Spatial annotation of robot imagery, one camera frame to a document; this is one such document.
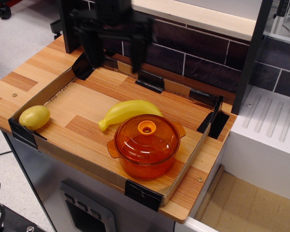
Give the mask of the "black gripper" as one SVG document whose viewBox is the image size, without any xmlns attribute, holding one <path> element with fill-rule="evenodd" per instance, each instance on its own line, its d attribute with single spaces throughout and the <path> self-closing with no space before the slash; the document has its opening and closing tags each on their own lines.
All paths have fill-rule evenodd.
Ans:
<svg viewBox="0 0 290 232">
<path fill-rule="evenodd" d="M 70 17 L 92 67 L 103 65 L 102 39 L 116 39 L 131 41 L 132 72 L 140 70 L 153 40 L 154 19 L 134 10 L 130 0 L 96 0 L 94 9 L 73 9 Z"/>
</svg>

